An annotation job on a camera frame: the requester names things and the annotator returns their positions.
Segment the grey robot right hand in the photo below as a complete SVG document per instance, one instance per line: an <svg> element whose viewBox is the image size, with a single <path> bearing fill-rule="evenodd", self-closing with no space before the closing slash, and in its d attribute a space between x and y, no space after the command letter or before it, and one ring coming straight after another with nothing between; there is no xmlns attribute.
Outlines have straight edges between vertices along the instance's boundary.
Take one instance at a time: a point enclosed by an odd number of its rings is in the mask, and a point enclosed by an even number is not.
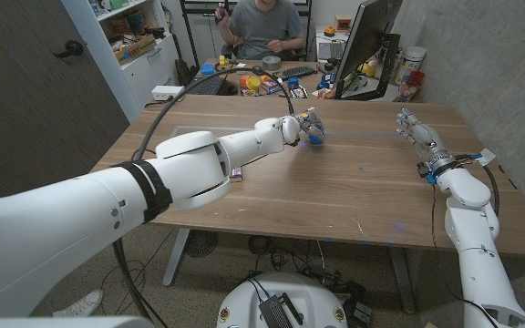
<svg viewBox="0 0 525 328"><path fill-rule="evenodd" d="M420 122L405 108L397 115L396 122L400 126L396 132L415 148L423 160L422 164L417 165L421 177L437 179L454 165L455 158L448 153L441 137L432 127Z"/></svg>

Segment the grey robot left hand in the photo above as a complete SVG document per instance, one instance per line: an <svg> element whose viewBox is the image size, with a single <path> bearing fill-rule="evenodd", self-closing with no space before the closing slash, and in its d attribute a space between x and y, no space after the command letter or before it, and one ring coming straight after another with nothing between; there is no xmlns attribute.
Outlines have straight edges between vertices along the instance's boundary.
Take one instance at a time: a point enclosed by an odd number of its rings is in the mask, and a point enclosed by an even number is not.
<svg viewBox="0 0 525 328"><path fill-rule="evenodd" d="M300 130L306 133L310 141L314 144L320 144L324 141L324 125L319 117L316 116L314 108L308 108L306 111L295 116Z"/></svg>

